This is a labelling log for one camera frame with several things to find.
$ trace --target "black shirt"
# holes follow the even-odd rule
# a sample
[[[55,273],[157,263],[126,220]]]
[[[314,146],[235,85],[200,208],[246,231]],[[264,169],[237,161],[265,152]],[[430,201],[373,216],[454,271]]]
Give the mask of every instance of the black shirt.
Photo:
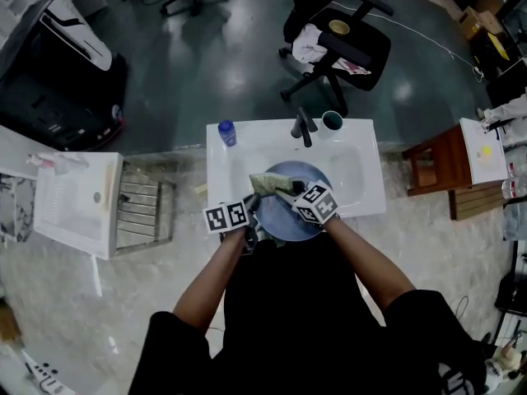
[[[152,316],[129,393],[479,394],[481,352],[442,295],[415,290],[373,318],[326,235],[240,259],[213,359],[197,329]]]

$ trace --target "sponge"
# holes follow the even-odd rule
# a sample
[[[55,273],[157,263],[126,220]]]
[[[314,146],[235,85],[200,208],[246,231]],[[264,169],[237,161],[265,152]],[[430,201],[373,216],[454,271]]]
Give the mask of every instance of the sponge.
[[[276,190],[282,190],[284,193],[293,194],[295,192],[294,180],[286,175],[276,173],[251,174],[250,182],[253,185],[254,192],[261,197],[275,194]]]

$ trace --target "mug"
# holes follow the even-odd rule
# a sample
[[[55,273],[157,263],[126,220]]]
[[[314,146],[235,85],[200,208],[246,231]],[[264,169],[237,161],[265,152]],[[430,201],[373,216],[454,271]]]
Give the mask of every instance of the mug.
[[[342,128],[344,124],[343,118],[336,111],[326,111],[322,114],[319,125],[319,138],[329,139],[338,130]]]

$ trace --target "faucet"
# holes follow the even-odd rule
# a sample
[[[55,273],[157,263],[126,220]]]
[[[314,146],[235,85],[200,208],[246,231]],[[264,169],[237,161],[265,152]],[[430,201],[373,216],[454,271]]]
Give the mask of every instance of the faucet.
[[[311,116],[306,113],[302,107],[300,107],[298,109],[298,113],[296,114],[295,125],[291,130],[291,136],[293,136],[295,139],[303,137],[304,146],[306,148],[311,148],[313,143],[311,142],[310,132],[314,133],[317,130],[319,129],[316,127],[316,124]]]

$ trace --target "white sink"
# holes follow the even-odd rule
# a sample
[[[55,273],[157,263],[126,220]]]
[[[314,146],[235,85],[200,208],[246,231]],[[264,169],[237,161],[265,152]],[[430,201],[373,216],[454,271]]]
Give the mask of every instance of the white sink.
[[[341,217],[386,211],[385,186],[373,121],[344,119],[329,139],[311,133],[311,148],[291,136],[295,120],[238,122],[237,144],[227,147],[217,124],[207,125],[208,204],[241,200],[253,192],[249,175],[283,161],[304,161],[329,179]]]

